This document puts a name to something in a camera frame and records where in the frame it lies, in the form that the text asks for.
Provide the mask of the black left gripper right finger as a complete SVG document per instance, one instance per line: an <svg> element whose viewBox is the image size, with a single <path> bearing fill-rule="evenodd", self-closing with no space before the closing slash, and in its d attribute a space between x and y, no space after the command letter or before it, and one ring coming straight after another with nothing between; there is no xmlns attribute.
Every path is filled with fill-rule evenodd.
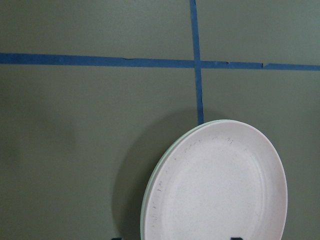
<svg viewBox="0 0 320 240"><path fill-rule="evenodd" d="M243 238L240 236L231 236L230 240L243 240Z"/></svg>

